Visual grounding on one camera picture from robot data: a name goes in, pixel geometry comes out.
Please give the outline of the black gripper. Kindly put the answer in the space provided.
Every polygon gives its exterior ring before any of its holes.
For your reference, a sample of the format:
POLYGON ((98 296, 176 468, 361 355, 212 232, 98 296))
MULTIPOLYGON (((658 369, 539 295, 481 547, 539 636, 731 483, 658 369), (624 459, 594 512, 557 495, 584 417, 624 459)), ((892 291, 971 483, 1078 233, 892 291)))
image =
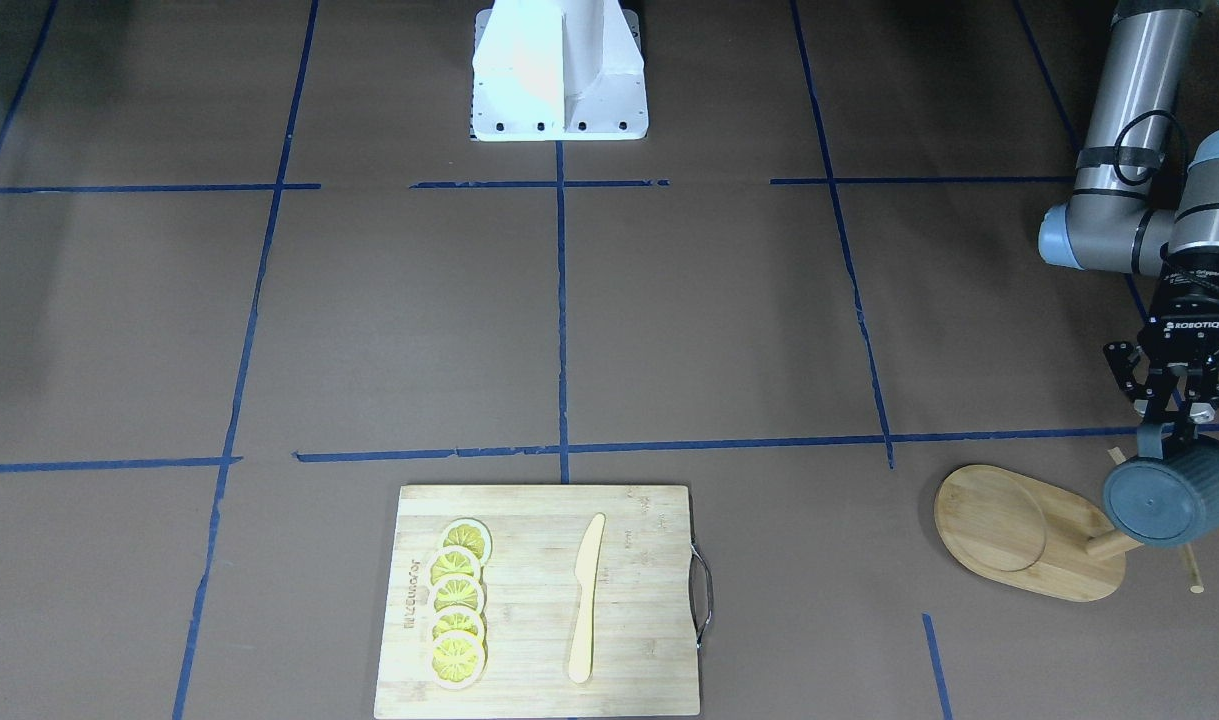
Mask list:
POLYGON ((1113 341, 1103 346, 1117 387, 1135 409, 1141 407, 1136 447, 1165 450, 1170 397, 1162 378, 1154 378, 1170 374, 1171 365, 1185 370, 1184 439, 1191 441, 1219 411, 1219 270, 1162 272, 1139 345, 1113 341), (1143 356, 1148 368, 1141 379, 1143 356))

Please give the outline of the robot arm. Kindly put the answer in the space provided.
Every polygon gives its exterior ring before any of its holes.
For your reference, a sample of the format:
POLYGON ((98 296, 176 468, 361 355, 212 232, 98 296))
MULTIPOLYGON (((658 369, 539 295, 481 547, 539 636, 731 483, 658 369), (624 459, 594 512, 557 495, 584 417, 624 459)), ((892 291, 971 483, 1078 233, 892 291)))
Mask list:
POLYGON ((1136 341, 1104 347, 1153 459, 1193 445, 1219 411, 1219 129, 1193 147, 1175 115, 1204 10, 1117 4, 1074 190, 1039 229, 1045 263, 1156 279, 1136 341))

